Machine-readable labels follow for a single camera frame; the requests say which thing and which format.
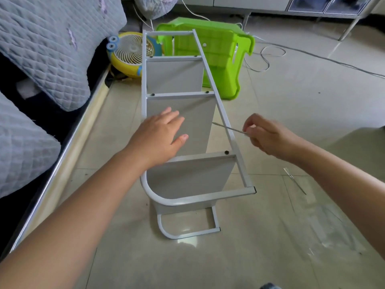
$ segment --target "white cabinet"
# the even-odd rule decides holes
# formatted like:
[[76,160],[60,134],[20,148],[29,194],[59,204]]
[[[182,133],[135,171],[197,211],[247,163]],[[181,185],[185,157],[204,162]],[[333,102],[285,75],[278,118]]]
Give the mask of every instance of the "white cabinet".
[[201,6],[212,6],[214,0],[183,0],[186,5],[201,5]]
[[214,6],[285,11],[290,0],[214,0]]

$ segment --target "left hand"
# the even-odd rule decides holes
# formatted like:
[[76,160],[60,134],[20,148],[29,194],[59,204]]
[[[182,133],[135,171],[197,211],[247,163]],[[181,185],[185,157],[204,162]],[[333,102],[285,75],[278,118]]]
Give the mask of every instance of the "left hand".
[[168,107],[161,114],[145,119],[124,149],[138,156],[145,170],[160,165],[174,157],[188,139],[184,134],[174,140],[183,121],[179,111]]

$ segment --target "electric fan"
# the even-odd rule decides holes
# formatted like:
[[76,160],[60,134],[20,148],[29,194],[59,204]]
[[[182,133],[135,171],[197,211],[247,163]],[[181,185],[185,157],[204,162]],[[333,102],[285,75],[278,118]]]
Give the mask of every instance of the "electric fan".
[[[124,32],[108,38],[108,58],[111,64],[128,77],[142,76],[142,33]],[[147,37],[147,56],[161,56],[162,46]]]

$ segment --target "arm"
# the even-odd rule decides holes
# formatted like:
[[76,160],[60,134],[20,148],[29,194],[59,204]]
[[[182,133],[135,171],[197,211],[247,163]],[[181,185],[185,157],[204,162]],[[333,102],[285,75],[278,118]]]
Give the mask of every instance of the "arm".
[[258,114],[243,126],[253,145],[311,175],[385,258],[385,183]]
[[114,155],[0,263],[0,288],[72,288],[127,190],[154,165],[173,157],[187,135],[184,118],[167,108],[146,119]]

